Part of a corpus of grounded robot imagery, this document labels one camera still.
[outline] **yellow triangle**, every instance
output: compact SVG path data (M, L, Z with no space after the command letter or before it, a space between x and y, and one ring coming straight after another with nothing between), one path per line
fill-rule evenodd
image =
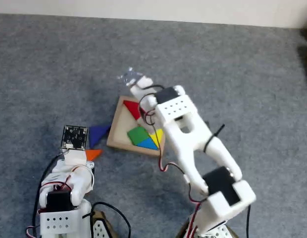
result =
M159 148L158 142L157 142L157 137L156 137L155 133L154 134L149 134L149 136L154 141L155 145ZM163 136L162 129L157 130L157 136L158 136L158 140L159 140L159 143L160 143L161 139L162 139L162 136Z

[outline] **white wall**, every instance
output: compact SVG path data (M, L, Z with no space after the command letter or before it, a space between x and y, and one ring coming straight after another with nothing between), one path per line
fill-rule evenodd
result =
M307 27L307 0L0 0L0 12Z

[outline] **circuit board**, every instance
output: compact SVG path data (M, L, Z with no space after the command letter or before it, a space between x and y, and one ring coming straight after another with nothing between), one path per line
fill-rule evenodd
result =
M65 125L63 128L61 148L85 150L87 138L88 138L87 127Z

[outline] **wooden board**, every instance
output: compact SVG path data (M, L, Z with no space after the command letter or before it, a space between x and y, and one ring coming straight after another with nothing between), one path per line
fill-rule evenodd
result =
M128 109L123 104L124 100L137 102L135 98L127 97L127 96L120 96L118 100L118 104L116 107L114 119L112 122L112 126L109 131L108 139L107 139L107 146L115 147L118 149L130 150L135 151L147 155L154 155L159 156L158 150L147 149L139 146L135 146L130 141L129 137L127 136L127 132L137 126L137 122L128 111ZM163 135L160 147L161 152L163 153L165 143L165 135Z

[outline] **orange triangle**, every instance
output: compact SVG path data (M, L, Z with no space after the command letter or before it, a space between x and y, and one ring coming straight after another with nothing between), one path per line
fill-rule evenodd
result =
M99 156L103 150L86 150L86 158L88 161L93 161L97 156Z

